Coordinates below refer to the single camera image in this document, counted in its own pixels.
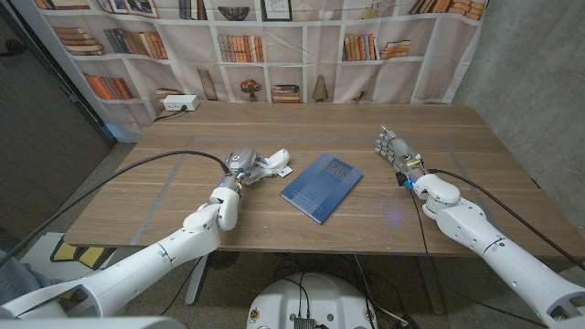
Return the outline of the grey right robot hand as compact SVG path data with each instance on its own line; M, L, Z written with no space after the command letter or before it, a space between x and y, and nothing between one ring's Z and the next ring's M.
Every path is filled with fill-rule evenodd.
M394 169L413 181L427 174L421 156L386 125L376 139L375 151L389 160Z

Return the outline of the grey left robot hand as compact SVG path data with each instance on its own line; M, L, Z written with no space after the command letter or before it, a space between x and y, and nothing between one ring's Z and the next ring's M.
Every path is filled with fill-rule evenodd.
M251 185L264 177L265 158L254 149L240 149L232 152L226 166L238 183Z

